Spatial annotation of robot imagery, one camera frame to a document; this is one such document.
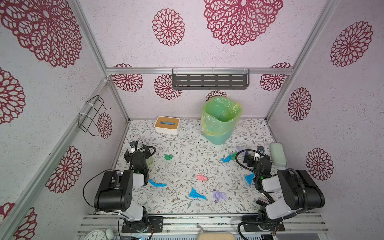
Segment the green paper scrap left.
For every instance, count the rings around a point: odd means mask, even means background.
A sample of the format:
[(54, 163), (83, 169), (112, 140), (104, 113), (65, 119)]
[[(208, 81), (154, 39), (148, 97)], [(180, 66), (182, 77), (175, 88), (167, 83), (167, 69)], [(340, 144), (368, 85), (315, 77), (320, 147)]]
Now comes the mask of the green paper scrap left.
[(170, 161), (173, 156), (172, 155), (167, 155), (167, 154), (164, 154), (164, 158), (167, 160), (167, 161)]

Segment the purple paper scrap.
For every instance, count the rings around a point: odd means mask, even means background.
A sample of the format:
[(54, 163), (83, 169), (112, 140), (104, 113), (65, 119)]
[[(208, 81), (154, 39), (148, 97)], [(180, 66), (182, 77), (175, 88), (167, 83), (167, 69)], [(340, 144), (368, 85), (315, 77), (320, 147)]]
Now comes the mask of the purple paper scrap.
[(224, 192), (220, 192), (218, 190), (213, 191), (213, 197), (215, 199), (215, 202), (220, 203), (222, 201), (226, 201), (228, 199), (228, 196)]
[(236, 147), (236, 149), (237, 149), (237, 152), (242, 152), (242, 153), (244, 153), (244, 148), (243, 147)]

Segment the white round gauge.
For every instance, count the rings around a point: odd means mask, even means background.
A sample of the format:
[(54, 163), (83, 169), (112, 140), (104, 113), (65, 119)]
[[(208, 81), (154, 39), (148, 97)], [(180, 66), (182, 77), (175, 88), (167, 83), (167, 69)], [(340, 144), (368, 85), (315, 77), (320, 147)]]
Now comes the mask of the white round gauge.
[(94, 230), (88, 233), (84, 240), (107, 240), (107, 235), (104, 230)]

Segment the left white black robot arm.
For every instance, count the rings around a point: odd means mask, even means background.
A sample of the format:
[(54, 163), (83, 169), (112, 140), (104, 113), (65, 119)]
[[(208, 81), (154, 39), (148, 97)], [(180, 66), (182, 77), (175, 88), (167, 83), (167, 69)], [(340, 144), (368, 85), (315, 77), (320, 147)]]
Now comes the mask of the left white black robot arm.
[(145, 232), (150, 227), (148, 212), (145, 207), (134, 202), (133, 190), (149, 183), (147, 160), (155, 153), (155, 147), (147, 146), (141, 140), (130, 142), (130, 148), (124, 153), (128, 169), (103, 172), (94, 199), (94, 209), (122, 216), (124, 233)]

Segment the purple paper scrap near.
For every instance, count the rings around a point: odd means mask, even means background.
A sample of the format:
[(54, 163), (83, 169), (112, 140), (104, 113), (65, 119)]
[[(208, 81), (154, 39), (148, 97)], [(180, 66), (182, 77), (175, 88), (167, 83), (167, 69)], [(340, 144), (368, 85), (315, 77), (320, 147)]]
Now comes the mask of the purple paper scrap near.
[(215, 199), (215, 202), (220, 203), (222, 201), (226, 201), (228, 199), (228, 196), (224, 192), (220, 192), (218, 190), (213, 191), (213, 197)]

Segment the dark grey wall shelf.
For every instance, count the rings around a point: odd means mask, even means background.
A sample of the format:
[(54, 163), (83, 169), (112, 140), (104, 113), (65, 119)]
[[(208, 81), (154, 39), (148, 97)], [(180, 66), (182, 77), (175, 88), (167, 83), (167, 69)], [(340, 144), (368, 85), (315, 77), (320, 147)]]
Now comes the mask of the dark grey wall shelf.
[(250, 85), (250, 70), (229, 73), (178, 73), (172, 69), (174, 90), (246, 90)]

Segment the blue green paper scrap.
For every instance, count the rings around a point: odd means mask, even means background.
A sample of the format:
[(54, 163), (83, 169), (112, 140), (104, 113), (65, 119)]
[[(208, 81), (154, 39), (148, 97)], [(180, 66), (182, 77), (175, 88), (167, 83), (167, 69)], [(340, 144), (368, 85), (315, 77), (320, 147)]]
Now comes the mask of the blue green paper scrap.
[(229, 163), (230, 161), (235, 161), (236, 155), (237, 155), (237, 153), (232, 153), (232, 154), (228, 155), (227, 157), (222, 158), (221, 161), (223, 163)]

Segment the white wooden-top tissue box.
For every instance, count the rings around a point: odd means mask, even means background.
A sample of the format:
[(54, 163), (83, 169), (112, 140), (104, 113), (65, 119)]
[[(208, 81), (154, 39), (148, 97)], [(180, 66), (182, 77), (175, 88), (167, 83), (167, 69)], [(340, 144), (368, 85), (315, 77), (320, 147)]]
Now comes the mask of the white wooden-top tissue box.
[(160, 134), (177, 135), (180, 127), (180, 119), (159, 116), (155, 123), (155, 131)]

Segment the beige object at bottom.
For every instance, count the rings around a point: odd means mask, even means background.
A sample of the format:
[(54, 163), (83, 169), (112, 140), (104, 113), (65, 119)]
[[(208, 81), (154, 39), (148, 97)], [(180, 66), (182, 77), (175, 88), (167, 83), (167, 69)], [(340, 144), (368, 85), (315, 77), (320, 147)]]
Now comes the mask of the beige object at bottom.
[(234, 234), (229, 232), (209, 232), (206, 231), (202, 226), (197, 225), (200, 229), (197, 240), (236, 240)]

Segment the pink paper scrap centre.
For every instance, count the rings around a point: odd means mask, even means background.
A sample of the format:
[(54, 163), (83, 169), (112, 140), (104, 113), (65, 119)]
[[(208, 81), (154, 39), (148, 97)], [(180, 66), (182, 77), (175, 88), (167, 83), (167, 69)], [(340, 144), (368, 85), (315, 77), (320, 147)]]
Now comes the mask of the pink paper scrap centre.
[(198, 174), (198, 175), (196, 176), (196, 178), (197, 178), (198, 181), (202, 181), (202, 182), (205, 182), (205, 181), (208, 180), (208, 178), (205, 177), (205, 176), (203, 176), (202, 174)]

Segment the black stapler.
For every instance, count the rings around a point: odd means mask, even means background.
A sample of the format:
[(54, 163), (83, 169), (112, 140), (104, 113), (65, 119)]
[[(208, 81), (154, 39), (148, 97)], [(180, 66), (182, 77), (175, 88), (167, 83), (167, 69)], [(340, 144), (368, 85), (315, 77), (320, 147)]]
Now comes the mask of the black stapler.
[(275, 202), (275, 200), (271, 197), (269, 193), (261, 192), (261, 194), (262, 194), (262, 197), (256, 200), (256, 204), (260, 206), (267, 206)]

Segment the green bin with bag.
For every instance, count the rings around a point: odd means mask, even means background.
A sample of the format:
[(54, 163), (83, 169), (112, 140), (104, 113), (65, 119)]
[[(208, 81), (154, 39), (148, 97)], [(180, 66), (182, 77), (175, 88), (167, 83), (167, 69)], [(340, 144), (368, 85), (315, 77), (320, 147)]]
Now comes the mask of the green bin with bag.
[(243, 107), (226, 97), (208, 100), (201, 111), (202, 131), (215, 145), (224, 144), (232, 135), (243, 114)]

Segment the light green dustpan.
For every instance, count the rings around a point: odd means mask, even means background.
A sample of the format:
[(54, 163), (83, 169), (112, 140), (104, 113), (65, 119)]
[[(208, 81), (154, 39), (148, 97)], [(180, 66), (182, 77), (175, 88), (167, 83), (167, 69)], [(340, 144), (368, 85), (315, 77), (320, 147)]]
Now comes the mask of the light green dustpan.
[(147, 166), (150, 167), (154, 163), (154, 157), (151, 156), (148, 159), (146, 159)]

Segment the purple paper scrap far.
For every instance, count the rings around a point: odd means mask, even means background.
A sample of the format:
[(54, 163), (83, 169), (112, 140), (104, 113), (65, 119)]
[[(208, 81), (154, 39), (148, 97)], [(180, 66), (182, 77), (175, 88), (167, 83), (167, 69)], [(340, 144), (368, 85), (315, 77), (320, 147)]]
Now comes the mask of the purple paper scrap far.
[(236, 149), (237, 149), (237, 152), (242, 152), (242, 153), (244, 153), (244, 148), (243, 147), (236, 147)]

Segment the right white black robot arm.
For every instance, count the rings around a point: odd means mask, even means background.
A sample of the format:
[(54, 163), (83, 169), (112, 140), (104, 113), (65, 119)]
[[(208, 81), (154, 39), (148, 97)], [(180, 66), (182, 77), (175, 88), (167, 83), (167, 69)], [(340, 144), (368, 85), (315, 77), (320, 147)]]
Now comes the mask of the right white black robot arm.
[(257, 200), (261, 206), (256, 217), (244, 217), (245, 224), (254, 224), (266, 231), (279, 227), (284, 220), (308, 210), (322, 208), (325, 197), (312, 177), (305, 170), (287, 168), (286, 156), (281, 144), (270, 146), (271, 154), (258, 146), (256, 150), (245, 149), (237, 153), (240, 167), (252, 172), (246, 177), (267, 200)]

